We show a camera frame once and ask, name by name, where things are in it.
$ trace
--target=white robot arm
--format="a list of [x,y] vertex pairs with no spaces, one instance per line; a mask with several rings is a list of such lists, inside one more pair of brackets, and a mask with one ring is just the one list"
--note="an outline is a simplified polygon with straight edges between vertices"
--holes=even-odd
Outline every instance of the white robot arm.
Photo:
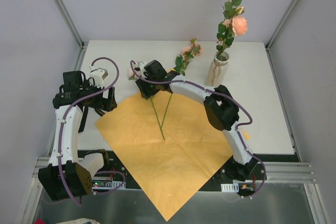
[[217,88],[201,86],[187,81],[175,71],[167,73],[156,60],[148,64],[141,62],[139,68],[142,78],[136,84],[142,97],[148,99],[163,90],[184,95],[204,105],[209,123],[222,131],[233,151],[233,156],[224,165],[225,173],[233,179],[244,181],[258,161],[253,158],[253,151],[248,148],[244,135],[238,132],[239,108],[232,102],[227,88],[223,85]]
[[103,80],[108,75],[106,69],[91,66],[90,78],[81,71],[63,73],[64,84],[52,103],[56,109],[56,132],[54,147],[46,168],[38,172],[38,178],[52,200],[69,198],[59,175],[59,157],[64,177],[71,193],[83,196],[91,193],[92,177],[98,170],[110,170],[109,158],[105,150],[90,151],[79,162],[77,154],[78,133],[83,130],[88,107],[111,111],[117,107],[114,100],[114,87],[109,89],[108,98],[102,94],[71,105],[80,98],[103,89]]

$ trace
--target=orange paper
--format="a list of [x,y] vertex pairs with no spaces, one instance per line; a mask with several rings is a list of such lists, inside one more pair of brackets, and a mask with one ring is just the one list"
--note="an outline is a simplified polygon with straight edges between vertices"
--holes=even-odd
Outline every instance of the orange paper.
[[[152,99],[160,122],[170,97]],[[204,106],[173,94],[161,135],[150,100],[137,93],[96,126],[155,207],[168,221],[232,156]]]

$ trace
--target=white tabletop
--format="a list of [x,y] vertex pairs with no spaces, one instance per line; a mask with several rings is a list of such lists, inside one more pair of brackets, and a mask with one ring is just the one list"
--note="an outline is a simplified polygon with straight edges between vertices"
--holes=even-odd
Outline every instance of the white tabletop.
[[[186,77],[204,84],[216,51],[216,43],[199,43],[204,48],[203,55],[196,57],[189,64]],[[93,60],[99,57],[113,59],[120,70],[119,80],[115,85],[115,99],[119,104],[139,91],[134,81],[128,80],[130,60],[150,62],[156,59],[169,70],[175,66],[176,55],[189,44],[188,41],[91,40],[81,70],[88,76]],[[230,60],[223,85],[253,117],[253,124],[244,127],[250,135],[250,148],[259,154],[293,154],[264,44],[235,42],[227,52]],[[108,70],[109,75],[104,81],[104,85],[108,86],[115,77],[114,66],[106,60],[98,61],[95,65]],[[239,116],[241,122],[247,121],[247,116],[242,111],[239,112]],[[85,130],[79,134],[79,150],[111,150],[94,125],[99,118],[93,109],[89,109]]]

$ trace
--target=vase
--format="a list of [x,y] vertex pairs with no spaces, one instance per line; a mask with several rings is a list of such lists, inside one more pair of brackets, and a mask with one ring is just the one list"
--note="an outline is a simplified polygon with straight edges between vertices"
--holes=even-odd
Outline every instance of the vase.
[[221,85],[224,80],[228,65],[229,55],[226,52],[223,52],[219,57],[215,55],[215,58],[210,64],[205,85],[212,87],[218,87]]

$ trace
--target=white wall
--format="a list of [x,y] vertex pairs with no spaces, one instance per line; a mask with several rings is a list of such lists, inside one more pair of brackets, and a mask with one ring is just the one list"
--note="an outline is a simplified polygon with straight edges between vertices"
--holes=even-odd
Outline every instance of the white wall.
[[53,0],[0,0],[0,222],[15,223],[79,53]]
[[295,141],[336,223],[336,0],[301,0],[271,56]]
[[[227,0],[63,0],[89,39],[215,41]],[[248,32],[240,41],[268,42],[291,0],[243,0]]]

